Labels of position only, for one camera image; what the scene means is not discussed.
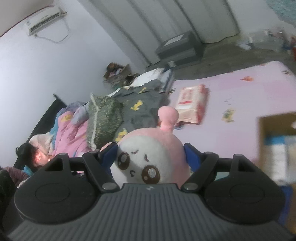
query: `black hair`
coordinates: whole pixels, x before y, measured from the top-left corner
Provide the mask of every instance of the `black hair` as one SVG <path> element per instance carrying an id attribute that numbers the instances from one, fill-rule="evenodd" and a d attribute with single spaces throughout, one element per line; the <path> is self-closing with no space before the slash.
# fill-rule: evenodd
<path id="1" fill-rule="evenodd" d="M 34 159 L 37 153 L 36 147 L 26 142 L 20 147 L 17 147 L 15 149 L 15 153 L 19 158 L 21 158 L 22 162 L 32 170 L 32 172 L 36 172 L 38 170 L 38 168 L 34 166 Z"/>

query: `plush toy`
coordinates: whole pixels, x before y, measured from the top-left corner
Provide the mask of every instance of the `plush toy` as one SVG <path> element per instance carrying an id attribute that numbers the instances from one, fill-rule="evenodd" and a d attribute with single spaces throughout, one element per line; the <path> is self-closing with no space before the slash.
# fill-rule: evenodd
<path id="1" fill-rule="evenodd" d="M 179 114 L 170 106 L 158 110 L 160 128 L 142 128 L 128 133 L 118 143 L 111 166 L 116 183 L 176 183 L 180 187 L 190 176 L 181 141 L 172 134 Z"/>

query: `pink bedsheet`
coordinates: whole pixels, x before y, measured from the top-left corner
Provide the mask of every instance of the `pink bedsheet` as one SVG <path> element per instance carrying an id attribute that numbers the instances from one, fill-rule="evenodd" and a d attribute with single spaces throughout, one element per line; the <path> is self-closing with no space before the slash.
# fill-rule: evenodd
<path id="1" fill-rule="evenodd" d="M 71 124 L 72 112 L 67 111 L 58 119 L 59 129 L 52 156 L 61 152 L 68 153 L 69 157 L 78 157 L 91 151 L 86 143 L 87 122 L 80 126 Z"/>
<path id="2" fill-rule="evenodd" d="M 199 80 L 177 80 L 170 105 L 175 107 L 181 88 L 199 84 L 210 90 L 202 124 L 186 124 L 173 133 L 183 144 L 188 142 L 201 152 L 212 151 L 225 158 L 241 153 L 255 161 L 258 117 L 296 111 L 296 77 L 281 62 Z M 228 120 L 224 118 L 227 110 Z"/>

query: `gray storage box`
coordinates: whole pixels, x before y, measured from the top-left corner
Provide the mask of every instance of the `gray storage box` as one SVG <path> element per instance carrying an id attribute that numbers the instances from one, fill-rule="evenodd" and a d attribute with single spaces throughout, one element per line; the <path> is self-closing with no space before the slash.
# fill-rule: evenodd
<path id="1" fill-rule="evenodd" d="M 176 68 L 200 62 L 203 50 L 203 44 L 188 31 L 163 42 L 155 53 L 164 65 Z"/>

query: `gray ribbed panel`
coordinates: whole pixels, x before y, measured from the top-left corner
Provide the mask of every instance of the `gray ribbed panel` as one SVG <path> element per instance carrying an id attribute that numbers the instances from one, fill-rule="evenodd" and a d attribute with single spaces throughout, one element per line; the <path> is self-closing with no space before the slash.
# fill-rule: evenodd
<path id="1" fill-rule="evenodd" d="M 174 184 L 130 184 L 104 194 L 80 219 L 60 225 L 24 221 L 13 241 L 288 241 L 293 236 L 276 222 L 256 226 L 229 223 L 212 214 L 198 195 Z"/>

